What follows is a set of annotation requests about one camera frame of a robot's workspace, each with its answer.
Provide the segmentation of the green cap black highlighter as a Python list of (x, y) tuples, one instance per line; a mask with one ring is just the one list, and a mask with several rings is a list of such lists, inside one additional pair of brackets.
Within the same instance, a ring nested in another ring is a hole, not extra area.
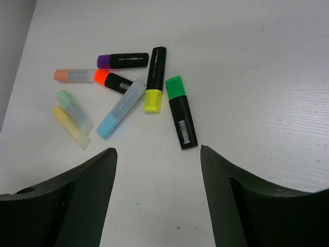
[(193, 118), (181, 76), (165, 81), (170, 110), (182, 150), (198, 146)]

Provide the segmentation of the purple cap black highlighter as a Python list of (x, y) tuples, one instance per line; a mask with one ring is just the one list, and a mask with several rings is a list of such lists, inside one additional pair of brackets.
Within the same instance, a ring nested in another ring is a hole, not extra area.
[(148, 53), (123, 53), (99, 55), (97, 68), (100, 69), (124, 69), (147, 67), (149, 61)]

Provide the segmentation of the orange cap black highlighter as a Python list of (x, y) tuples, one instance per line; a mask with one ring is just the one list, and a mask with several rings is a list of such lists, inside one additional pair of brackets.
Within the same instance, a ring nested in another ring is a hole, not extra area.
[(104, 69), (96, 70), (93, 79), (99, 85), (102, 85), (120, 94), (124, 94), (133, 84), (132, 81)]

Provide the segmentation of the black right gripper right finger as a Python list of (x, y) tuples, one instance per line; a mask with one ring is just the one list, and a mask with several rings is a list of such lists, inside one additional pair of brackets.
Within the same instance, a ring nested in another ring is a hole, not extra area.
[(208, 146), (200, 162), (216, 246), (328, 246), (328, 190), (277, 185)]

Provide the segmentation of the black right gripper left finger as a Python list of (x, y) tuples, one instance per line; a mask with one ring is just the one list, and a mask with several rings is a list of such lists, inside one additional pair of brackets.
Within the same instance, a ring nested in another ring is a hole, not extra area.
[(117, 166), (108, 148), (15, 194), (1, 195), (1, 246), (99, 246)]

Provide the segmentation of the blue cap translucent highlighter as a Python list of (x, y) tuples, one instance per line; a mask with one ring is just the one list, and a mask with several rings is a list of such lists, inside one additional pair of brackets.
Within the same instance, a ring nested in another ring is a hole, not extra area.
[(132, 83), (132, 85), (97, 127), (97, 133), (102, 139), (109, 138), (114, 129), (145, 91), (146, 85), (140, 79), (137, 79)]

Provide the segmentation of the peach cap translucent highlighter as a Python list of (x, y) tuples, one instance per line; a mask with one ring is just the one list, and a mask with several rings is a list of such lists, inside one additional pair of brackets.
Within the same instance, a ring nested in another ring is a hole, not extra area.
[(65, 83), (94, 83), (96, 69), (58, 69), (53, 78)]

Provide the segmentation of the yellow cap black highlighter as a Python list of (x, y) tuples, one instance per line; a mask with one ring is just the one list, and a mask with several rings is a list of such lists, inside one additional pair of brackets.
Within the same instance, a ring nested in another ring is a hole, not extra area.
[(166, 56), (167, 49), (165, 47), (153, 48), (144, 100), (144, 111), (146, 113), (160, 112)]

